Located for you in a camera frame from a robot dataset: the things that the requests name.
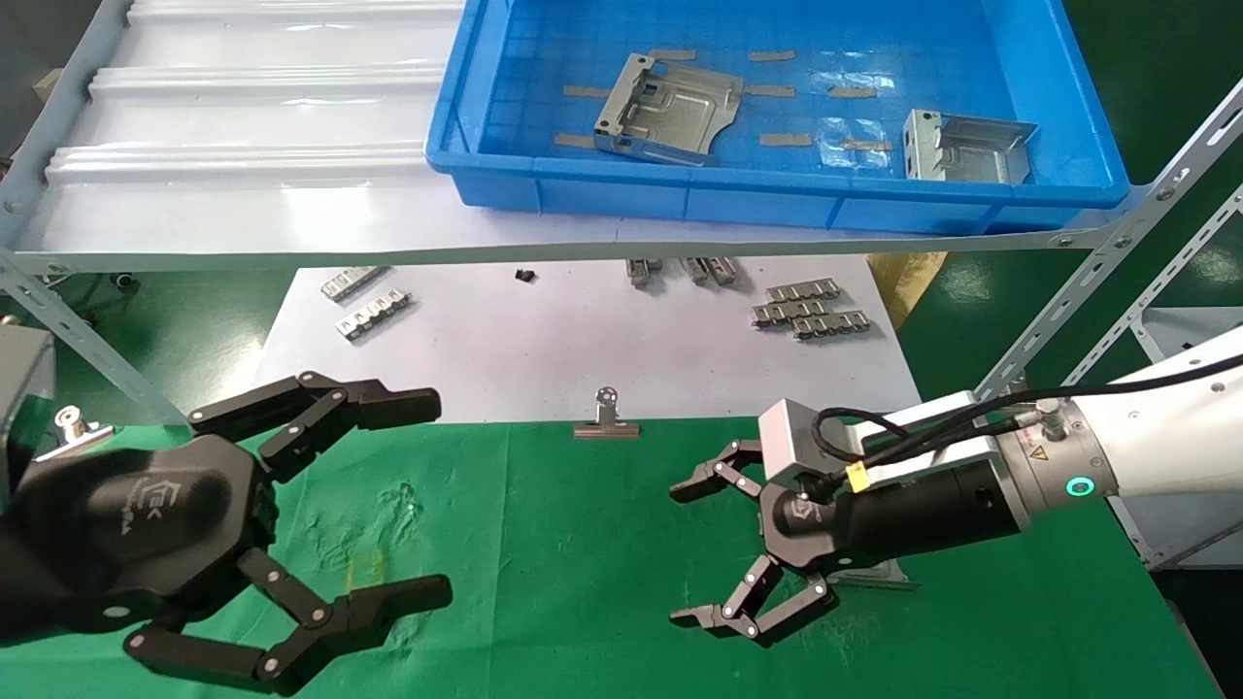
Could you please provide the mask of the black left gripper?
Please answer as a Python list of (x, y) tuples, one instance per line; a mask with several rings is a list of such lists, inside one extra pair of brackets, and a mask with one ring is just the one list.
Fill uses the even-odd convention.
[[(181, 623), (153, 622), (124, 649), (159, 677), (293, 697), (338, 655), (382, 646), (403, 616), (447, 607), (452, 583), (430, 575), (324, 602), (262, 551), (278, 515), (267, 479), (292, 481), (351, 430), (440, 415), (433, 388), (392, 392), (375, 378), (305, 372), (191, 410), (191, 433), (201, 437), (181, 447), (36, 464), (5, 512), (5, 632), (200, 622), (251, 583), (295, 619), (278, 646), (204, 641), (183, 634)], [(260, 464), (234, 444), (267, 432)]]

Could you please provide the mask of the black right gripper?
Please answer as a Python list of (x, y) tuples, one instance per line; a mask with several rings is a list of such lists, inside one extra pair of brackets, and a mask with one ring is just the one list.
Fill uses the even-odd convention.
[[(777, 646), (838, 607), (838, 596), (825, 576), (870, 568), (874, 558), (842, 549), (834, 534), (835, 506), (822, 505), (791, 488), (746, 478), (743, 469), (762, 463), (761, 442), (731, 442), (718, 456), (699, 464), (687, 481), (669, 488), (669, 496), (687, 504), (736, 488), (751, 501), (759, 499), (759, 539), (764, 552), (756, 558), (722, 604), (704, 604), (669, 614), (680, 628), (701, 628), (718, 637), (741, 637), (756, 646)], [(772, 608), (764, 608), (788, 570), (807, 573), (805, 588)]]

